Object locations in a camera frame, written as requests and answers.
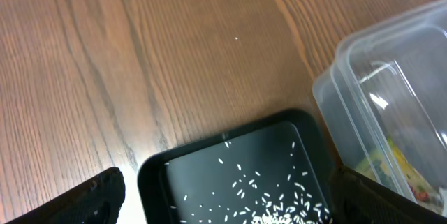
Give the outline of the pile of white rice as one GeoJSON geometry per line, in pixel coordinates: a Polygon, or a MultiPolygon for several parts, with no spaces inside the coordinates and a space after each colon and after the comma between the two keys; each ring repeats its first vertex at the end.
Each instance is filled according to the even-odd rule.
{"type": "Polygon", "coordinates": [[[174,223],[324,223],[330,210],[302,144],[238,137],[162,167],[174,223]]]}

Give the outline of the yellow pandan cake wrapper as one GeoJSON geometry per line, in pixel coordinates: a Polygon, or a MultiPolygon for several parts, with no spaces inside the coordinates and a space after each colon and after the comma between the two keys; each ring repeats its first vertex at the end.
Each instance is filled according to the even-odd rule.
{"type": "MultiPolygon", "coordinates": [[[[389,137],[387,141],[416,202],[422,207],[446,217],[444,196],[440,192],[435,191],[422,174],[410,164],[389,137]]],[[[396,193],[398,192],[397,186],[391,176],[391,171],[387,167],[384,157],[377,150],[373,150],[369,158],[364,158],[359,162],[355,171],[396,193]]]]}

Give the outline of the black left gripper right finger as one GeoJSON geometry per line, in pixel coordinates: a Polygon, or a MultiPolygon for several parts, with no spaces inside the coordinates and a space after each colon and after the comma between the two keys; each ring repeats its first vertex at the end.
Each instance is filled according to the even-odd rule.
{"type": "Polygon", "coordinates": [[[446,224],[446,218],[347,167],[330,178],[332,221],[338,224],[446,224]]]}

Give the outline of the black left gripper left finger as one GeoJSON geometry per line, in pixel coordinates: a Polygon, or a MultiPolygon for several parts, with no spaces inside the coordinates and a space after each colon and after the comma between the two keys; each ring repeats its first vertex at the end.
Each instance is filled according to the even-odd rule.
{"type": "Polygon", "coordinates": [[[115,224],[124,200],[124,176],[110,167],[8,224],[115,224]]]}

